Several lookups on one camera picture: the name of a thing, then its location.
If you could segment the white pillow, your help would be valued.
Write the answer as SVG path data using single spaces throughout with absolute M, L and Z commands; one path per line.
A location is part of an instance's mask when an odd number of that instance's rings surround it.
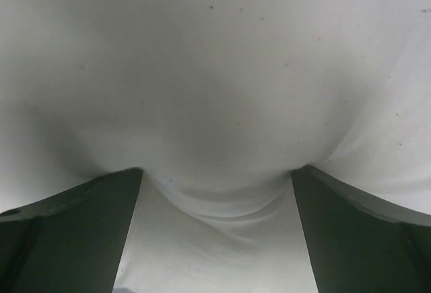
M 306 165 L 430 213 L 430 0 L 1 0 L 1 209 L 142 168 L 117 290 L 316 292 Z

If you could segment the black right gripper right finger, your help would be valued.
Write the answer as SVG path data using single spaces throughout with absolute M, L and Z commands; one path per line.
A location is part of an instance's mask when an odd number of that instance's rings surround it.
M 305 166 L 291 173 L 319 292 L 429 292 L 430 216 Z

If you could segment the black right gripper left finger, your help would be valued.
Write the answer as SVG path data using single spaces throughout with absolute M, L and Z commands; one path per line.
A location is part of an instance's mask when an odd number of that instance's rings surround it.
M 143 171 L 1 213 L 2 292 L 112 292 Z

